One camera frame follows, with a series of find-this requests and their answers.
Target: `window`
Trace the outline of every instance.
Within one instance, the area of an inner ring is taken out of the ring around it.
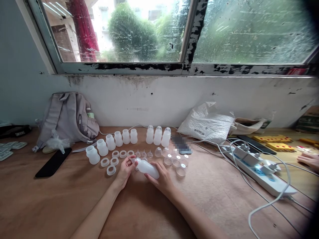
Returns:
[[[319,39],[300,0],[27,0],[26,7],[58,74],[315,68]]]

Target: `window frame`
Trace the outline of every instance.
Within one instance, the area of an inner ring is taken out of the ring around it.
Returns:
[[[54,40],[49,21],[41,0],[23,0],[32,21],[38,28],[43,47],[55,74],[94,75],[173,75],[173,76],[227,76],[227,75],[287,75],[291,69],[307,69],[303,75],[317,71],[319,46],[309,55],[304,64],[218,64],[192,63],[197,42],[204,27],[208,0],[191,0],[185,27],[182,54],[179,62],[151,63],[101,63],[63,62]]]

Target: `red curtain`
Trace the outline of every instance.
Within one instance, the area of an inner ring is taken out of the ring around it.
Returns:
[[[66,5],[74,21],[81,62],[96,62],[99,46],[85,0],[69,0]]]

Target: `forearm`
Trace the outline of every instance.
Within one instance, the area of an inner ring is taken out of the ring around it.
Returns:
[[[225,239],[226,234],[178,189],[166,195],[179,210],[198,239]]]
[[[99,202],[71,236],[71,239],[97,239],[120,190],[111,184]]]

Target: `black smartphone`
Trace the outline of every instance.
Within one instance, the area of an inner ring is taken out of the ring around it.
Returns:
[[[192,149],[188,146],[186,143],[187,137],[174,134],[171,136],[172,143],[175,145],[175,147],[178,149],[179,154],[192,154]]]
[[[231,138],[231,139],[227,139],[227,140],[230,141],[230,142],[236,141],[235,138]],[[238,141],[238,142],[236,142],[236,143],[233,143],[233,145],[235,145],[235,146],[240,146],[240,145],[242,145],[242,144],[243,144],[243,142],[241,142],[241,141]],[[251,148],[249,149],[249,151],[250,151],[251,153],[260,153],[260,151],[256,150],[256,149],[253,148],[253,147],[251,147]]]
[[[51,177],[61,166],[66,157],[71,153],[72,149],[67,148],[64,150],[65,153],[62,154],[60,150],[58,150],[49,161],[37,172],[35,175],[36,178],[44,178]]]
[[[237,136],[237,138],[246,141],[251,147],[257,149],[260,152],[265,152],[269,154],[277,154],[275,151],[272,151],[270,148],[267,148],[266,146],[260,144],[256,140],[253,140],[252,138],[249,138],[248,136]]]

